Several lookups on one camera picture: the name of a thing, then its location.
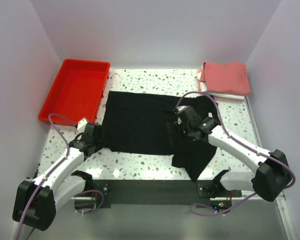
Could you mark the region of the black t shirt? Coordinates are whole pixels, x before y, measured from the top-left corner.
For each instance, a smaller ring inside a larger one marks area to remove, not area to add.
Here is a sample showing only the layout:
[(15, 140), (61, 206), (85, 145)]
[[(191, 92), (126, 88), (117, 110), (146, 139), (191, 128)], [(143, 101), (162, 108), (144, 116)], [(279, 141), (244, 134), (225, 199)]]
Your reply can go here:
[(201, 140), (170, 142), (168, 123), (177, 120), (176, 96), (110, 91), (102, 126), (105, 147), (113, 152), (172, 155), (172, 166), (184, 168), (196, 182), (217, 148)]

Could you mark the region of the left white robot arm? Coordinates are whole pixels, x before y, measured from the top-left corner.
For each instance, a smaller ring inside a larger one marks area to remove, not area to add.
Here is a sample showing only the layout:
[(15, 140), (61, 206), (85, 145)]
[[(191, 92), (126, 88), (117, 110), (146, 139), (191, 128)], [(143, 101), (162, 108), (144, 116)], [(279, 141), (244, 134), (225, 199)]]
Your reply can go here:
[(72, 197), (94, 191), (91, 174), (77, 170), (87, 158), (104, 146), (103, 126), (82, 119), (78, 134), (67, 144), (60, 158), (33, 180), (22, 181), (16, 193), (14, 221), (45, 231), (57, 211)]

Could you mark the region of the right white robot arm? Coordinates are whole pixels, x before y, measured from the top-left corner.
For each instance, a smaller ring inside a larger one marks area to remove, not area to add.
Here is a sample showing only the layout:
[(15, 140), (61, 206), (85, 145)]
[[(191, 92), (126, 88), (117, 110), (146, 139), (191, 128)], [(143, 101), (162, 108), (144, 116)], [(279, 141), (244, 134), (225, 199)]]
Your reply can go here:
[(219, 148), (242, 162), (249, 172), (223, 170), (214, 177), (209, 190), (217, 196), (230, 191), (253, 191), (263, 200), (272, 202), (295, 180), (285, 154), (280, 150), (269, 152), (231, 133), (220, 117), (202, 118), (193, 107), (176, 110), (176, 120), (167, 124), (171, 145), (202, 142)]

